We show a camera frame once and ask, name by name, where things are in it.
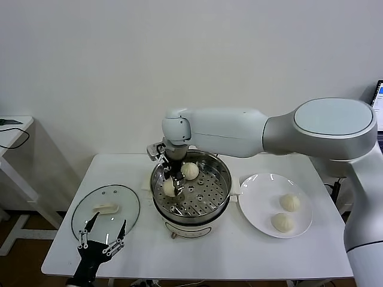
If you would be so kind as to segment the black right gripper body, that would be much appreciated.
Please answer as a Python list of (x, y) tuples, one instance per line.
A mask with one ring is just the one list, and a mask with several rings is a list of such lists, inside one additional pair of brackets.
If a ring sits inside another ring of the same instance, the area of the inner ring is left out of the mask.
[(166, 158), (168, 159), (168, 173), (171, 177), (183, 177), (181, 167), (185, 156), (185, 153), (166, 153)]

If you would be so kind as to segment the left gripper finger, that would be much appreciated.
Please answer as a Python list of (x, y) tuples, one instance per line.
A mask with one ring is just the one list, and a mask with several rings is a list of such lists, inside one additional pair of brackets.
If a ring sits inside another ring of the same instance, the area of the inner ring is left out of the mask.
[(124, 220), (123, 225), (121, 226), (121, 229), (118, 233), (117, 239), (114, 243), (108, 245), (106, 249), (103, 250), (103, 254), (106, 256), (114, 256), (117, 252), (119, 252), (124, 247), (124, 237), (125, 237), (125, 231), (126, 231), (126, 223), (127, 221)]
[(79, 249), (87, 249), (88, 248), (88, 234), (91, 232), (97, 217), (99, 216), (100, 212), (96, 212), (93, 217), (88, 220), (85, 224), (85, 227), (78, 232), (79, 234)]

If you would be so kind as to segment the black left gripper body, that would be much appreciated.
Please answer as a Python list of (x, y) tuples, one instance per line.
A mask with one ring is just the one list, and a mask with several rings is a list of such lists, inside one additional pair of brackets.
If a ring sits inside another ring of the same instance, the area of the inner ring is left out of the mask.
[(98, 268), (110, 260), (107, 253), (103, 253), (107, 248), (108, 245), (92, 240), (87, 242), (87, 248), (78, 248), (81, 260), (73, 275), (74, 286), (93, 286)]

